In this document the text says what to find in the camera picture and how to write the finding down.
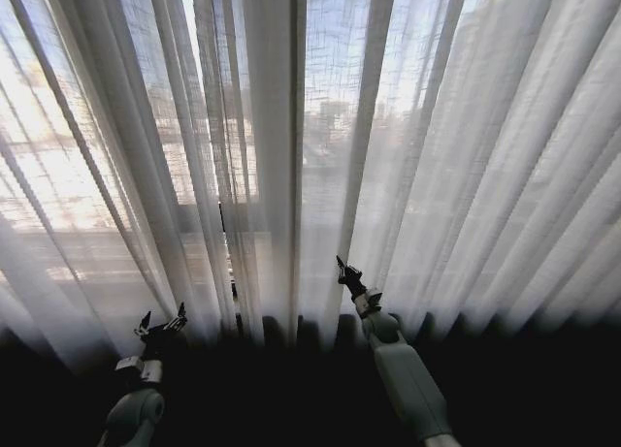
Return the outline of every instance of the curtain pleat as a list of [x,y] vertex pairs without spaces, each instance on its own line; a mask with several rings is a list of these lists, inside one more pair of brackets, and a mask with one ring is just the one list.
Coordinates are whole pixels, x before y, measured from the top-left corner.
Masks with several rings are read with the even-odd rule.
[[1,329],[330,349],[337,254],[408,336],[618,322],[620,4],[0,0]]

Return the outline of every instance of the sheer curtain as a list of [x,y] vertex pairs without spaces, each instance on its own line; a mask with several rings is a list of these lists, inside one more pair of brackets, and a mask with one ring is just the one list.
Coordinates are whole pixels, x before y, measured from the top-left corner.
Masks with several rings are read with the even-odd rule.
[[1,329],[329,349],[336,254],[409,336],[614,322],[620,4],[0,0]]

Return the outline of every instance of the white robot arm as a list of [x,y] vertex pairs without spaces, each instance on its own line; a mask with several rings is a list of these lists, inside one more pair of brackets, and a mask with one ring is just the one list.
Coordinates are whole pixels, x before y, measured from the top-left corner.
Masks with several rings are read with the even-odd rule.
[[379,306],[380,293],[360,282],[362,273],[337,256],[339,283],[347,286],[373,349],[377,370],[399,418],[426,447],[459,447],[446,416],[446,401],[423,361]]
[[128,381],[130,392],[109,413],[97,447],[148,447],[155,425],[164,414],[164,398],[157,391],[162,381],[161,358],[187,318],[183,303],[178,316],[166,324],[149,329],[150,316],[147,313],[134,331],[146,345],[143,355],[125,358],[116,365],[116,371]]

